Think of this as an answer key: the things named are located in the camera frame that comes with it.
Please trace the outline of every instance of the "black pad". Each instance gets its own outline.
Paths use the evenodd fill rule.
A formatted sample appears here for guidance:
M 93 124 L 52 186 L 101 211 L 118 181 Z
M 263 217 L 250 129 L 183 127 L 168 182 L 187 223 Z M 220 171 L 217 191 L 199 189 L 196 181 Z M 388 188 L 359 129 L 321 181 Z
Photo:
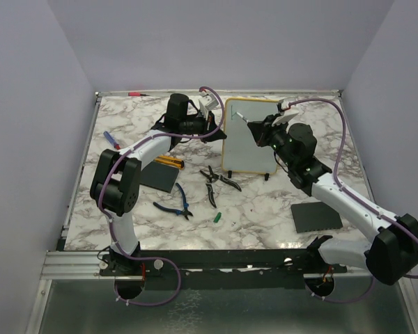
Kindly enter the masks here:
M 342 228 L 339 214 L 323 202 L 291 205 L 297 233 L 338 230 Z
M 143 186 L 171 193 L 179 171 L 178 168 L 152 161 L 141 171 L 140 183 Z

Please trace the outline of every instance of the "gray wall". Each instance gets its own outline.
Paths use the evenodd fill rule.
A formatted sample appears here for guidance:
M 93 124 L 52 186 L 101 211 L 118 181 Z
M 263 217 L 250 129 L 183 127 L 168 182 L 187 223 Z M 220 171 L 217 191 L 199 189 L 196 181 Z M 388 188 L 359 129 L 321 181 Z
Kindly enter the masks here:
M 376 201 L 418 219 L 418 0 L 395 1 L 344 101 Z
M 93 100 L 46 1 L 0 1 L 0 334 L 26 327 Z
M 392 0 L 48 0 L 96 90 L 345 88 Z

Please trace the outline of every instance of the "marble surface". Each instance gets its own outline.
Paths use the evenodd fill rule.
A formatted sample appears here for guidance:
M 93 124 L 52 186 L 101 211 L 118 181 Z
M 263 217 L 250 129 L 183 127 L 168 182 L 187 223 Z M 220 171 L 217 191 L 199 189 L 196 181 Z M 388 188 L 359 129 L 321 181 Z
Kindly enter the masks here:
M 226 100 L 231 96 L 222 95 L 222 99 Z M 189 97 L 197 103 L 199 96 Z M 254 98 L 279 100 L 282 96 L 265 95 Z M 339 103 L 335 97 L 326 98 Z M 72 211 L 66 250 L 99 250 L 110 243 L 107 222 L 89 195 L 100 153 L 111 148 L 102 135 L 103 131 L 109 131 L 123 148 L 133 144 L 166 111 L 168 99 L 169 96 L 102 98 Z M 339 115 L 330 105 L 321 102 L 299 105 L 298 109 L 300 114 L 292 122 L 311 125 L 318 139 L 316 156 L 324 164 L 333 167 L 341 138 Z M 220 107 L 214 112 L 219 122 Z M 322 234 L 349 240 L 364 238 L 359 230 L 344 219 L 344 227 L 340 230 L 296 233 L 290 206 L 314 202 L 316 199 L 295 189 L 285 172 L 280 169 L 267 182 L 260 175 L 234 174 L 233 180 L 242 187 L 241 193 L 220 181 L 214 183 L 218 209 L 212 208 L 207 199 L 206 179 L 199 171 L 211 165 L 216 173 L 226 174 L 220 168 L 222 141 L 209 144 L 198 140 L 190 141 L 175 147 L 171 155 L 186 163 L 186 168 L 180 171 L 177 181 L 184 188 L 189 210 L 194 217 L 186 221 L 182 216 L 161 212 L 152 205 L 152 202 L 157 201 L 169 207 L 181 207 L 181 197 L 176 187 L 169 194 L 141 186 L 133 216 L 135 232 L 144 249 L 299 248 Z M 356 191 L 368 197 L 349 134 L 339 176 Z M 222 213 L 222 218 L 218 223 L 213 223 L 217 212 Z

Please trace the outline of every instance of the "black-handled pliers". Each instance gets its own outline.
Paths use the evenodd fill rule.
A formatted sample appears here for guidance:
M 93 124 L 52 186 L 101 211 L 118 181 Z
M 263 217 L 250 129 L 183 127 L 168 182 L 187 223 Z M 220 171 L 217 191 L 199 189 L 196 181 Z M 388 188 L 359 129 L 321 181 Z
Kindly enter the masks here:
M 215 199 L 214 199 L 214 189 L 212 187 L 212 183 L 214 183 L 215 181 L 220 180 L 229 186 L 233 186 L 238 191 L 242 191 L 242 189 L 236 182 L 230 179 L 226 179 L 223 175 L 215 174 L 214 171 L 212 170 L 212 167 L 210 166 L 209 166 L 209 174 L 207 174 L 203 170 L 200 170 L 200 173 L 206 176 L 206 178 L 208 179 L 208 182 L 206 183 L 206 187 L 208 188 L 209 202 L 213 207 L 217 207 L 217 205 L 215 204 Z
M 181 185 L 179 185 L 179 183 L 175 183 L 175 185 L 178 187 L 178 189 L 180 189 L 181 192 L 181 197 L 183 197 L 183 210 L 178 210 L 178 209 L 170 209 L 168 207 L 163 207 L 162 205 L 153 202 L 153 205 L 156 206 L 158 209 L 165 211 L 165 212 L 171 212 L 173 214 L 176 214 L 177 216 L 184 216 L 184 218 L 186 218 L 187 220 L 189 220 L 189 218 L 187 216 L 194 216 L 191 211 L 189 211 L 187 208 L 189 207 L 189 203 L 187 203 L 186 200 L 186 195 L 184 194 L 184 190 L 183 188 L 181 188 Z

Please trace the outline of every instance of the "whiteboard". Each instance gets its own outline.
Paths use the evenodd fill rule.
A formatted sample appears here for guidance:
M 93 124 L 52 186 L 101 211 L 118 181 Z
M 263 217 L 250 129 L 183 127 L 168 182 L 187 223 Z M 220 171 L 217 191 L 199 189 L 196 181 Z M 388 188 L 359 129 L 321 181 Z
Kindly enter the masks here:
M 241 97 L 226 100 L 224 133 L 228 137 L 223 142 L 223 170 L 258 174 L 273 174 L 277 171 L 272 148 L 258 147 L 244 120 L 235 114 L 239 112 L 248 120 L 262 121 L 266 116 L 277 112 L 277 102 Z

